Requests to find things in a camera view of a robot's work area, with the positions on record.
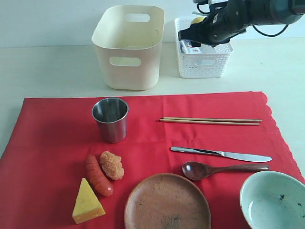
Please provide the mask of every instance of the white basket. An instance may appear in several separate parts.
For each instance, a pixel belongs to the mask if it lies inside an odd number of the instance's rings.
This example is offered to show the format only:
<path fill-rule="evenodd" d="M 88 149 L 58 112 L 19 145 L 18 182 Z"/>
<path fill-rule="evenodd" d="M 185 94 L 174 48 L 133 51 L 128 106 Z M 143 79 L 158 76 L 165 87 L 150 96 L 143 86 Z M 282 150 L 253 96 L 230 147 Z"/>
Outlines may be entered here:
<path fill-rule="evenodd" d="M 186 54 L 181 52 L 178 31 L 190 27 L 194 18 L 175 19 L 176 49 L 179 72 L 182 78 L 219 78 L 224 74 L 233 48 L 230 43 L 220 44 L 212 48 L 202 45 L 201 54 Z"/>
<path fill-rule="evenodd" d="M 117 5 L 105 11 L 92 42 L 105 83 L 114 89 L 146 90 L 159 79 L 164 11 Z"/>

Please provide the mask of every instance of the white table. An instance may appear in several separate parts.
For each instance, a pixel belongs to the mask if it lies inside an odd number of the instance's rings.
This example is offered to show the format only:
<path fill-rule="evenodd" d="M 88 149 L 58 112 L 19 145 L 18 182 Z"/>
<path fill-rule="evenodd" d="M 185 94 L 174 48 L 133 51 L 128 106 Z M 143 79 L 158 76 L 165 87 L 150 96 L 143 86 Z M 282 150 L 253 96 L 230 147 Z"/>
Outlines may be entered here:
<path fill-rule="evenodd" d="M 106 86 L 93 46 L 0 49 L 0 155 L 24 97 L 98 97 L 263 91 L 305 175 L 305 38 L 232 41 L 222 78 L 183 79 L 173 43 L 163 44 L 160 79 L 147 91 Z"/>

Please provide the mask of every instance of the metal cup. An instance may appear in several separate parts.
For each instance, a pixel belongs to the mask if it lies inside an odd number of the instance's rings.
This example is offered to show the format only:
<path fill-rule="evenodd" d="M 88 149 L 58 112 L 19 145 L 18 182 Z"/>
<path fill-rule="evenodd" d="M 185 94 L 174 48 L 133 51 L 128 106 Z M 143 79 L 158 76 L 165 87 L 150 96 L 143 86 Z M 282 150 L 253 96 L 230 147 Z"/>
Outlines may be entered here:
<path fill-rule="evenodd" d="M 102 138 L 107 143 L 122 141 L 127 134 L 128 104 L 119 98 L 106 98 L 97 102 L 92 108 Z"/>

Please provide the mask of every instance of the chopsticks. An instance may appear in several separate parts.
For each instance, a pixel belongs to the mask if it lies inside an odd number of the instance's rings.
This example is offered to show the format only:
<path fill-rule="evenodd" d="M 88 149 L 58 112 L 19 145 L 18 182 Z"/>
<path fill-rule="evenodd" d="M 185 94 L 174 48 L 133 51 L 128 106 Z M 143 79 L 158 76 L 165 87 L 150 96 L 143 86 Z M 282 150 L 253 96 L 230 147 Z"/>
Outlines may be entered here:
<path fill-rule="evenodd" d="M 259 125 L 261 119 L 226 119 L 226 118 L 186 118 L 186 117 L 164 117 L 160 122 L 169 123 L 194 123 L 212 125 Z"/>

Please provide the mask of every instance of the knife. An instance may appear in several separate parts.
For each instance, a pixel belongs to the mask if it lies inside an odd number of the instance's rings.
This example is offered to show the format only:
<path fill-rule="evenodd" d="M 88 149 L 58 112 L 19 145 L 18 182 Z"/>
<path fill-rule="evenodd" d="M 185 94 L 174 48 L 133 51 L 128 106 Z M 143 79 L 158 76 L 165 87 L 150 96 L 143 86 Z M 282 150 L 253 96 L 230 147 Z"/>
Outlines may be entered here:
<path fill-rule="evenodd" d="M 240 161 L 267 162 L 267 161 L 272 160 L 272 158 L 269 156 L 261 156 L 261 155 L 254 155 L 254 154 L 240 154 L 240 153 L 206 150 L 206 149 L 193 149 L 193 148 L 176 147 L 176 146 L 172 146 L 171 150 L 176 151 L 176 152 L 184 152 L 184 153 L 223 156 L 223 157 L 232 158 L 232 159 L 236 159 L 236 160 L 240 160 Z"/>

